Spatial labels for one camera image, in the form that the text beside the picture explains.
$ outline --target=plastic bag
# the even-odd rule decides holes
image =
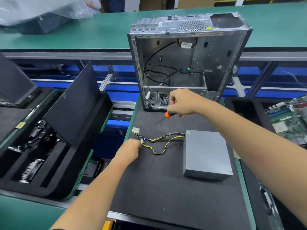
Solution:
[[[48,12],[71,19],[93,16],[84,0],[0,0],[0,25],[14,26]]]

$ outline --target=screwdriver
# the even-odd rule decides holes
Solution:
[[[167,112],[165,112],[165,117],[164,117],[163,119],[165,119],[165,118],[170,119],[172,116],[174,116],[174,115],[176,115],[176,114],[177,114],[177,113],[167,111]]]

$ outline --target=motherboard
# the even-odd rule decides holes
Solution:
[[[276,133],[307,149],[307,95],[265,110]]]

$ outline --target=wire harness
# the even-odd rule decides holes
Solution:
[[[152,152],[153,152],[155,155],[162,155],[162,154],[164,154],[165,151],[166,151],[167,145],[168,145],[173,139],[184,138],[184,137],[185,137],[185,134],[180,133],[180,132],[169,133],[169,134],[163,135],[163,136],[161,136],[161,137],[159,137],[159,138],[157,138],[157,139],[149,139],[149,138],[147,138],[147,137],[145,137],[145,136],[142,136],[142,135],[139,135],[138,133],[135,133],[135,132],[134,132],[134,135],[136,135],[136,137],[137,137],[139,140],[141,140],[141,144],[142,144],[144,147],[150,148],[150,149],[152,150]],[[155,142],[158,142],[158,141],[160,141],[160,140],[162,140],[162,139],[164,139],[164,138],[166,138],[166,137],[168,137],[168,136],[171,136],[171,135],[178,135],[178,136],[175,136],[175,137],[171,138],[171,139],[166,143],[166,145],[164,146],[164,150],[163,150],[163,152],[161,152],[161,153],[156,153],[155,150],[154,150],[152,147],[150,147],[150,146],[144,144],[144,141],[148,141],[148,142],[151,142],[151,143],[155,143]]]

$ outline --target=orange screwdriver handle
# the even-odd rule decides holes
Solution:
[[[177,113],[174,113],[174,112],[170,112],[170,111],[167,111],[165,112],[165,117],[170,119],[172,116],[176,115]]]

